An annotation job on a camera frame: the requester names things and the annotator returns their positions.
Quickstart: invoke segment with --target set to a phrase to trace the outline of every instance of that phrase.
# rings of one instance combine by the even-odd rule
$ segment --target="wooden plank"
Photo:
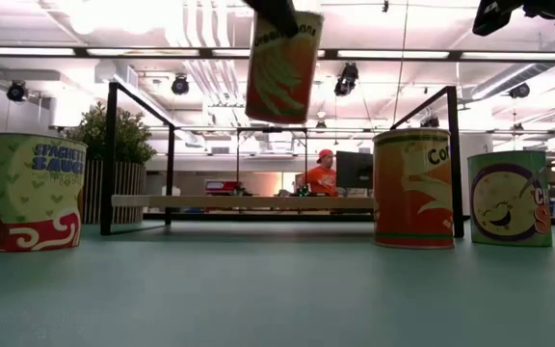
[[[362,209],[374,208],[371,198],[278,198],[278,197],[168,197],[168,196],[118,196],[112,197],[113,206],[130,207],[216,207],[216,208],[261,208],[284,209]]]
[[[235,215],[235,214],[244,214],[244,215],[284,215],[284,216],[296,216],[296,215],[304,215],[304,216],[325,216],[329,215],[330,212],[328,210],[304,210],[304,211],[292,211],[292,210],[253,210],[253,211],[233,211],[233,210],[212,210],[206,212],[206,214],[219,214],[219,215]]]

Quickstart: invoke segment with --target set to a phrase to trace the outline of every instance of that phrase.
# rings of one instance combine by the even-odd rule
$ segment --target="ceiling light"
[[[120,56],[120,57],[197,57],[199,55],[197,49],[177,49],[177,48],[90,48],[87,53],[93,56]]]
[[[555,52],[464,52],[465,60],[555,60]]]
[[[352,59],[446,59],[449,52],[446,51],[399,51],[399,50],[340,50],[337,52],[340,58]]]
[[[214,49],[213,55],[216,57],[231,56],[231,57],[249,57],[249,49]]]
[[[72,48],[0,47],[0,55],[74,56]]]
[[[217,127],[217,126],[182,126],[185,131],[237,131],[236,127]]]
[[[365,129],[361,128],[326,128],[326,129],[318,129],[318,128],[307,128],[309,132],[344,132],[344,133],[354,133],[354,132],[364,132]]]
[[[96,3],[94,1],[85,1],[73,6],[69,14],[69,24],[72,29],[79,35],[88,35],[95,30],[97,12]]]

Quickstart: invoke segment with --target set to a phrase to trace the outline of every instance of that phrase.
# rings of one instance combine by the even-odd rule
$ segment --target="spaghetti sauce can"
[[[374,138],[375,243],[453,248],[449,132],[388,131]]]
[[[246,115],[254,120],[301,124],[307,111],[323,17],[294,12],[299,34],[288,39],[260,16],[251,43]]]
[[[87,145],[0,133],[0,252],[79,245]]]

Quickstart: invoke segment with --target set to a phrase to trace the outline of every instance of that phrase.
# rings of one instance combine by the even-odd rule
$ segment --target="computer monitor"
[[[374,188],[374,155],[337,151],[335,153],[337,178],[335,186],[340,188]]]

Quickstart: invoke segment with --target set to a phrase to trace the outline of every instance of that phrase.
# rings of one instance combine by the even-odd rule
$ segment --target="metal pole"
[[[241,130],[237,129],[237,186],[239,185],[239,134]]]
[[[307,186],[307,129],[304,131],[305,134],[305,186]]]
[[[113,222],[113,196],[115,183],[115,145],[117,126],[117,93],[119,83],[111,82],[108,85],[108,100],[106,102],[106,134],[104,166],[102,167],[102,200],[100,201],[100,235],[111,234]]]
[[[463,237],[462,163],[460,160],[460,127],[458,126],[458,90],[446,87],[451,148],[451,194],[453,195],[453,227],[456,238]]]
[[[174,175],[174,125],[169,125],[169,153],[166,163],[166,195],[172,196],[172,176]],[[172,224],[172,208],[167,207],[164,212],[166,213],[165,224],[169,226]]]

